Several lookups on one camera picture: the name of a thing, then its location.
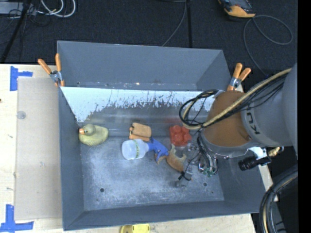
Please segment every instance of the black cable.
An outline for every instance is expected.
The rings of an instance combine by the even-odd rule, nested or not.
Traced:
[[[273,221],[272,203],[278,193],[298,178],[298,164],[289,168],[281,175],[282,178],[279,181],[274,182],[274,184],[264,194],[260,203],[259,222],[263,233],[267,232],[265,225],[267,226],[269,233],[277,233],[275,230],[275,223]]]
[[[182,22],[185,18],[186,11],[187,11],[187,4],[186,4],[186,0],[184,0],[183,2],[185,3],[183,16],[181,17],[181,20],[180,20],[177,28],[174,30],[174,32],[171,34],[171,36],[163,43],[162,47],[165,46],[170,41],[170,39],[174,36],[174,34],[177,32],[177,30],[179,29],[180,25],[182,24]]]
[[[19,18],[19,20],[17,22],[17,25],[16,25],[16,27],[14,29],[13,35],[11,36],[11,39],[10,39],[9,43],[7,44],[6,48],[4,49],[4,52],[3,52],[2,56],[1,56],[1,59],[0,59],[0,64],[3,64],[5,62],[6,57],[7,57],[8,53],[10,52],[12,44],[13,44],[13,42],[14,42],[14,40],[16,38],[16,35],[17,35],[18,31],[19,31],[19,28],[21,26],[21,23],[22,23],[25,15],[27,14],[27,11],[28,11],[28,9],[30,7],[31,1],[32,0],[25,0],[25,2],[23,3],[22,13],[21,13],[20,18]]]
[[[259,17],[271,18],[271,19],[277,20],[278,22],[282,23],[282,24],[289,30],[289,32],[290,32],[290,34],[291,34],[291,39],[290,39],[288,42],[282,43],[282,42],[274,41],[274,40],[272,40],[271,38],[269,38],[269,37],[259,28],[259,26],[257,25],[257,23],[256,23],[256,21],[255,21],[255,19],[256,19],[256,18],[259,18]],[[253,62],[255,63],[255,65],[258,67],[258,69],[263,73],[263,75],[264,75],[265,77],[267,77],[268,75],[261,69],[261,67],[258,65],[258,63],[254,60],[254,58],[253,58],[252,54],[250,53],[250,50],[249,50],[249,48],[248,48],[248,46],[247,46],[247,44],[246,44],[246,33],[245,33],[245,32],[246,32],[246,27],[247,27],[247,25],[248,25],[251,21],[255,24],[256,28],[259,30],[259,32],[260,32],[266,39],[268,39],[269,41],[271,41],[271,42],[273,42],[273,43],[275,43],[275,44],[278,44],[278,45],[288,45],[288,44],[290,44],[290,43],[292,42],[292,40],[293,40],[293,33],[292,33],[291,29],[290,29],[284,22],[282,22],[281,20],[279,20],[279,19],[277,19],[277,18],[275,18],[275,17],[272,17],[272,16],[266,16],[266,15],[254,16],[254,17],[252,17],[251,19],[249,19],[249,20],[246,22],[246,24],[245,24],[245,26],[244,26],[244,30],[243,30],[243,40],[244,40],[244,45],[245,45],[246,51],[247,51],[249,57],[252,59],[252,61],[253,61]]]
[[[285,77],[286,76],[282,76],[282,77],[279,77],[271,82],[269,82],[268,84],[266,84],[265,86],[263,86],[262,88],[260,88],[259,90],[255,91],[252,95],[250,95],[248,98],[246,98],[244,101],[241,102],[240,105],[238,105],[236,108],[232,109],[231,111],[229,111],[228,113],[226,113],[225,115],[223,115],[222,117],[220,117],[219,119],[215,120],[213,123],[209,124],[208,126],[211,126],[217,122],[220,122],[230,116],[232,116],[233,114],[237,113],[237,112],[241,112],[241,111],[244,111],[244,110],[247,110],[247,109],[252,109],[252,108],[256,108],[256,107],[259,107],[261,105],[263,105],[266,101],[268,101],[270,98],[272,98],[279,90],[281,90],[281,88],[283,87],[284,85],[284,80],[285,80]],[[282,81],[279,85],[277,85],[276,87],[274,87],[272,90],[270,90],[268,93],[264,94],[263,96],[260,96],[261,93],[263,93],[264,91],[266,91],[266,89],[270,88],[271,86],[275,85],[277,82],[280,82]],[[203,126],[203,124],[205,122],[197,122],[195,121],[196,117],[198,116],[198,113],[197,115],[195,116],[194,119],[189,119],[189,112],[192,108],[192,106],[200,99],[202,98],[205,98],[207,99],[207,97],[209,96],[212,96],[214,94],[216,94],[218,91],[217,90],[208,90],[208,91],[205,91],[205,92],[202,92],[200,93],[197,97],[193,98],[193,99],[190,99],[188,101],[186,101],[179,109],[179,117],[181,119],[181,121],[188,125],[188,126],[200,126],[200,129],[201,128],[206,128],[208,126]],[[259,104],[256,104],[254,106],[250,106],[250,104],[256,102],[256,101],[259,101],[261,99],[265,98],[265,100],[263,100],[262,102],[260,102]],[[190,108],[188,109],[188,111],[182,115],[182,111],[183,109],[189,104],[189,103],[192,103],[192,105],[189,105]]]
[[[175,29],[175,31],[171,34],[171,36],[163,43],[162,47],[165,46],[169,41],[170,39],[175,35],[175,33],[177,32],[177,30],[180,28],[184,18],[185,18],[185,15],[186,15],[186,11],[187,11],[187,3],[186,3],[186,0],[161,0],[161,1],[166,1],[166,2],[184,2],[185,3],[185,7],[184,7],[184,13],[181,17],[181,20],[177,26],[177,28]]]

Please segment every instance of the dark floor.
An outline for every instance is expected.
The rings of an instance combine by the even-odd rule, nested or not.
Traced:
[[[58,0],[45,1],[51,8],[59,6]],[[188,0],[187,6],[162,0],[76,0],[76,12],[68,18],[27,16],[4,62],[36,64],[43,58],[54,65],[57,40],[162,46],[183,18],[165,46],[222,49],[231,74],[237,62],[251,67],[243,82],[247,91],[266,76],[293,67],[298,29],[298,0],[249,2],[257,15],[250,21],[230,20],[217,0]],[[66,4],[69,12],[72,3]],[[17,22],[7,15],[0,17],[1,55]],[[294,149],[287,148],[269,164],[272,177],[296,162]],[[297,187],[280,198],[278,207],[286,229],[280,232],[298,232]],[[253,216],[256,225],[257,215]]]

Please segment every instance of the brown object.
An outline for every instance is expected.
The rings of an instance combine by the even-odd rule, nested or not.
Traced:
[[[145,142],[149,142],[149,138],[148,137],[144,137],[144,136],[140,136],[140,135],[135,135],[135,134],[131,134],[128,137],[129,139],[142,139]]]
[[[60,72],[62,70],[62,66],[60,64],[59,53],[55,55],[55,62],[56,62],[57,71]]]
[[[174,168],[178,172],[182,172],[184,170],[183,162],[185,161],[187,156],[185,154],[183,154],[183,157],[177,157],[175,155],[175,153],[176,153],[176,149],[175,149],[174,144],[172,144],[172,148],[169,151],[169,155],[168,156],[166,156],[166,155],[161,156],[157,163],[159,164],[163,159],[166,159],[167,163],[172,168]]]
[[[143,137],[151,137],[151,128],[147,125],[133,122],[130,131],[132,132],[132,134],[135,135]]]
[[[235,80],[238,80],[239,83],[241,83],[247,75],[251,72],[251,68],[245,68],[244,71],[242,71],[243,65],[241,63],[237,63],[232,75],[232,79],[230,84],[228,85],[227,91],[233,91],[236,90],[236,87],[233,87],[232,84],[234,83]]]
[[[42,68],[46,71],[47,74],[51,74],[52,70],[49,68],[49,66],[45,63],[43,59],[38,59],[38,63]]]
[[[207,121],[218,115],[243,95],[244,93],[240,91],[225,91],[221,93],[215,99]],[[251,139],[243,126],[240,112],[206,127],[204,136],[210,143],[222,147],[238,147]]]

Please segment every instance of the wooden table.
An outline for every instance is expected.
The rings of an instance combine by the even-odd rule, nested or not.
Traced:
[[[0,65],[0,223],[5,221],[5,205],[14,205],[16,141],[17,141],[17,91],[10,91],[10,66]],[[36,77],[49,77],[39,65],[13,65],[21,71],[32,71]],[[266,188],[272,180],[266,166],[260,168]],[[60,233],[61,218],[33,218],[33,233]],[[200,219],[178,220],[151,223],[152,233],[255,233],[250,214],[207,217]],[[107,227],[92,230],[77,230],[75,233],[118,233],[120,227]]]

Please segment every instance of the cable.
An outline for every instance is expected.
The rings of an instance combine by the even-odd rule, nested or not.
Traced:
[[[175,35],[177,30],[180,28],[180,26],[181,26],[181,24],[182,24],[182,22],[183,22],[183,20],[185,18],[185,15],[186,15],[187,4],[186,4],[186,0],[161,0],[161,1],[166,1],[166,2],[184,2],[185,3],[183,16],[181,17],[181,20],[180,20],[177,28],[174,30],[174,32],[171,34],[171,36],[162,44],[162,47],[163,47],[170,41],[170,39]]]
[[[171,36],[163,43],[162,47],[165,46],[170,41],[170,39],[174,36],[174,34],[177,32],[177,30],[179,29],[181,23],[183,22],[183,20],[185,18],[186,11],[187,11],[187,4],[186,4],[186,0],[184,0],[183,2],[185,3],[183,16],[181,17],[181,20],[180,20],[177,28],[174,30],[174,32],[171,34]]]
[[[290,39],[288,42],[282,43],[282,42],[274,41],[274,40],[272,40],[271,38],[269,38],[269,37],[259,28],[258,24],[257,24],[256,21],[255,21],[255,18],[259,18],[259,17],[271,18],[271,19],[274,19],[274,20],[276,20],[276,21],[282,23],[282,24],[289,30],[289,32],[290,32],[290,34],[291,34],[291,39]],[[292,33],[291,29],[290,29],[284,22],[282,22],[281,20],[279,20],[279,19],[277,19],[277,18],[275,18],[275,17],[266,16],[266,15],[254,16],[253,18],[249,19],[249,20],[247,21],[247,23],[245,24],[244,30],[243,30],[243,40],[244,40],[244,45],[245,45],[245,48],[246,48],[246,50],[247,50],[247,53],[248,53],[249,57],[252,59],[252,61],[255,63],[255,65],[258,67],[258,69],[263,73],[263,75],[264,75],[265,77],[267,77],[268,75],[261,69],[261,67],[258,65],[258,63],[254,60],[254,58],[253,58],[252,54],[250,53],[249,48],[248,48],[248,46],[247,46],[247,44],[246,44],[246,33],[245,33],[245,32],[246,32],[246,27],[247,27],[247,25],[248,25],[251,21],[254,22],[254,24],[255,24],[255,26],[257,27],[257,29],[259,30],[259,32],[260,32],[266,39],[268,39],[269,41],[271,41],[271,42],[273,42],[273,43],[275,43],[275,44],[278,44],[278,45],[288,45],[288,44],[290,44],[290,43],[292,42],[292,40],[293,40],[293,33]]]
[[[282,174],[283,178],[274,183],[262,198],[259,208],[259,222],[263,233],[277,233],[272,214],[272,203],[278,193],[298,178],[298,165]]]
[[[189,114],[189,110],[190,108],[194,105],[194,103],[204,97],[204,96],[207,96],[208,94],[213,95],[214,94],[214,90],[209,90],[209,91],[206,91],[207,94],[205,95],[203,93],[199,94],[197,97],[195,97],[194,99],[191,99],[189,101],[187,101],[185,104],[183,104],[183,106],[180,108],[179,110],[179,117],[180,119],[182,120],[183,122],[183,125],[185,128],[187,129],[190,129],[190,130],[197,130],[197,129],[200,129],[200,128],[205,128],[211,124],[213,124],[214,122],[216,121],[219,121],[221,119],[223,119],[223,116],[225,116],[227,113],[229,113],[230,111],[232,111],[233,109],[235,109],[241,102],[243,102],[245,99],[247,99],[248,97],[250,97],[252,94],[258,92],[262,87],[264,87],[265,85],[269,84],[270,82],[278,79],[279,77],[289,73],[291,71],[291,68],[287,69],[287,70],[284,70],[284,71],[281,71],[277,74],[275,74],[274,76],[266,79],[266,80],[263,80],[261,81],[260,83],[258,83],[257,85],[253,86],[247,93],[245,93],[243,96],[241,96],[239,99],[237,99],[234,103],[232,103],[230,106],[228,106],[226,109],[224,109],[221,113],[219,113],[218,115],[216,115],[215,117],[213,117],[212,119],[210,119],[209,121],[206,121],[204,123],[199,123],[199,124],[188,124],[188,122],[185,120]],[[181,115],[181,111],[182,109],[189,103],[191,102],[191,104],[185,109],[183,115]]]
[[[44,14],[44,15],[47,15],[47,16],[52,16],[52,15],[53,15],[53,16],[62,17],[62,18],[72,16],[72,15],[75,13],[75,11],[76,11],[76,2],[75,2],[75,0],[72,0],[73,9],[72,9],[72,11],[71,11],[69,14],[67,14],[67,15],[65,15],[65,14],[59,15],[59,14],[61,13],[61,11],[63,10],[63,8],[64,8],[64,1],[63,1],[63,0],[60,0],[60,1],[61,1],[61,8],[60,8],[59,10],[56,11],[56,9],[51,10],[51,9],[45,4],[45,2],[44,2],[43,0],[40,0],[40,3],[41,3],[41,4],[43,5],[43,7],[48,11],[48,13],[45,13],[45,12],[42,12],[42,11],[39,11],[39,10],[37,10],[37,12],[38,12],[38,13],[41,13],[41,14]]]
[[[17,35],[18,31],[19,31],[21,23],[23,22],[23,19],[24,19],[25,15],[26,15],[29,7],[30,7],[31,1],[32,0],[25,0],[25,2],[23,3],[23,10],[22,10],[22,13],[20,15],[20,19],[17,22],[17,25],[16,25],[16,27],[14,29],[14,32],[13,32],[13,34],[11,36],[11,39],[9,40],[9,43],[7,44],[6,48],[4,49],[4,52],[3,52],[2,56],[1,56],[1,59],[0,59],[0,63],[4,63],[5,62],[6,57],[7,57],[8,53],[10,52],[11,46],[12,46],[12,44],[13,44],[15,38],[16,38],[16,35]]]

